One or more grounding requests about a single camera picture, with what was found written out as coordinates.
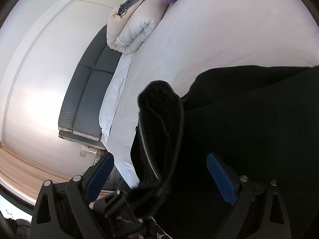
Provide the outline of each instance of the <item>mattress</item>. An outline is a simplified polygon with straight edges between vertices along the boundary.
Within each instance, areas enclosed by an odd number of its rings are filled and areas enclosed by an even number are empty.
[[[105,146],[132,188],[137,97],[153,80],[183,96],[211,68],[319,64],[319,28],[301,0],[178,0],[130,63]]]

